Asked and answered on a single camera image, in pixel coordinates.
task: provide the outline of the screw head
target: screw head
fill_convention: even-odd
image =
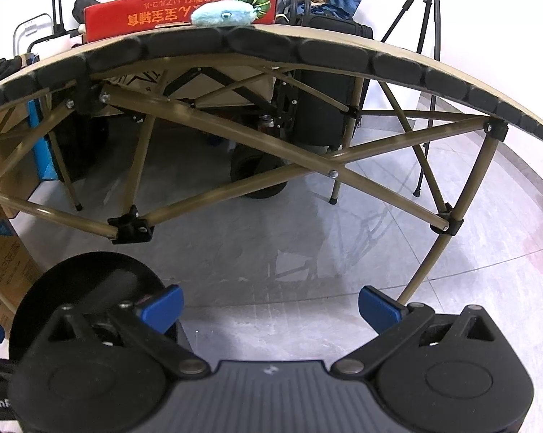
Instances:
[[[207,370],[207,363],[198,358],[188,358],[179,363],[179,371],[187,375],[201,374]]]
[[[343,358],[336,361],[334,369],[342,374],[358,374],[364,369],[364,364],[360,360],[354,360],[354,358]]]

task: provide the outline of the red box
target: red box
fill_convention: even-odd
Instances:
[[[186,24],[195,9],[210,1],[219,0],[115,0],[89,6],[85,9],[87,41]],[[275,22],[277,0],[241,1],[259,9],[256,24]]]

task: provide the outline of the blue plush toy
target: blue plush toy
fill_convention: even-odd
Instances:
[[[221,0],[206,3],[191,13],[195,26],[246,26],[257,18],[256,9],[238,0]]]

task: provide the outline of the white wall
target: white wall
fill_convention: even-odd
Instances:
[[[76,27],[70,12],[75,0],[63,0],[64,23]],[[363,0],[356,20],[381,39],[405,0]],[[441,0],[442,61],[494,86],[543,118],[543,0]],[[416,0],[389,43],[415,50],[424,4]],[[0,0],[0,57],[12,56],[12,33],[24,19],[51,12],[51,0]],[[431,18],[424,54],[432,55]],[[21,49],[48,33],[22,39]],[[415,108],[419,94],[393,87],[404,108]],[[388,108],[372,83],[367,108]],[[506,141],[543,177],[543,144],[513,131]]]

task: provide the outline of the circular disc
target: circular disc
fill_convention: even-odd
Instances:
[[[71,340],[25,358],[9,384],[13,411],[45,433],[128,431],[163,396],[163,369],[144,353]]]

